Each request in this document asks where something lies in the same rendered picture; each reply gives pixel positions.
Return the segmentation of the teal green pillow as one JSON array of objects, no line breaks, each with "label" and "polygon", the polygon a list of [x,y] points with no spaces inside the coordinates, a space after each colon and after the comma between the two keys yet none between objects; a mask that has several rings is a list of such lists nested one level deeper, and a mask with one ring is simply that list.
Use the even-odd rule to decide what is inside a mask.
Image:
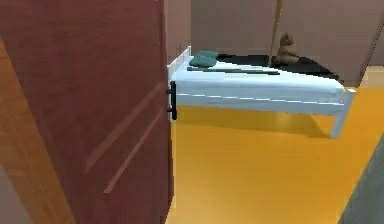
[{"label": "teal green pillow", "polygon": [[208,50],[199,51],[195,54],[196,57],[210,57],[214,59],[217,59],[218,55],[218,52]]},{"label": "teal green pillow", "polygon": [[216,64],[217,60],[215,58],[206,56],[195,56],[189,62],[190,66],[199,68],[209,68],[215,66]]}]

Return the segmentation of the black bed blanket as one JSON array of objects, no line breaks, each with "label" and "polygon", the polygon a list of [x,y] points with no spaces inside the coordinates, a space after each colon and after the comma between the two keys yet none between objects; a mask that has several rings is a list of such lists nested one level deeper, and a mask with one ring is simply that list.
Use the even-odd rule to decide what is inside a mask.
[{"label": "black bed blanket", "polygon": [[268,66],[268,62],[271,62],[271,68],[339,80],[338,75],[331,72],[329,69],[323,67],[322,65],[318,64],[317,62],[313,61],[312,59],[306,57],[300,57],[299,60],[293,64],[278,63],[275,61],[275,57],[269,59],[268,55],[238,56],[229,54],[219,54],[217,60],[220,62],[253,66]]}]

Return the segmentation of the brown teddy bear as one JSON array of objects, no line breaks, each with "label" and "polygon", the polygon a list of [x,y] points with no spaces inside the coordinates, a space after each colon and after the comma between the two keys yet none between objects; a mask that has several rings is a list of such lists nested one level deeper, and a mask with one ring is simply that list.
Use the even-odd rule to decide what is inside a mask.
[{"label": "brown teddy bear", "polygon": [[280,39],[280,46],[276,55],[279,64],[294,64],[299,60],[296,52],[295,41],[292,35],[284,32]]}]

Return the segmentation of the dark red room door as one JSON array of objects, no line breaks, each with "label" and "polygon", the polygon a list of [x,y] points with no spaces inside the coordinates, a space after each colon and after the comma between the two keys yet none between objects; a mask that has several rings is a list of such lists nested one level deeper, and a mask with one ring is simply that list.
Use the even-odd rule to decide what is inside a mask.
[{"label": "dark red room door", "polygon": [[164,0],[0,0],[0,164],[35,224],[165,224]]}]

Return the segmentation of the thin tan pole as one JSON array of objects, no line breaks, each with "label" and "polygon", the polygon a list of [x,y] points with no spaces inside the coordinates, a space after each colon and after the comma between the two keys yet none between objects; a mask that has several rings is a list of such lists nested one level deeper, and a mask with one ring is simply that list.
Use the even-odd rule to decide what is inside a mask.
[{"label": "thin tan pole", "polygon": [[273,30],[272,30],[272,39],[271,39],[271,45],[270,45],[270,50],[269,50],[268,66],[271,65],[271,61],[272,61],[272,53],[273,53],[274,43],[275,43],[275,39],[276,39],[276,33],[278,31],[278,27],[279,27],[279,23],[280,23],[282,8],[283,8],[283,0],[276,0],[274,24],[273,24]]}]

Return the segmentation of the white bed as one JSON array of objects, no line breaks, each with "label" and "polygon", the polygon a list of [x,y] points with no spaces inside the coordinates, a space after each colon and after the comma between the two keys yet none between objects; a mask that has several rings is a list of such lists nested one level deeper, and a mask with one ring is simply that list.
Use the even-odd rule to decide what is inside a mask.
[{"label": "white bed", "polygon": [[336,138],[356,94],[335,79],[227,62],[202,69],[189,65],[193,57],[186,48],[167,66],[177,106],[330,115],[335,118],[330,136]]}]

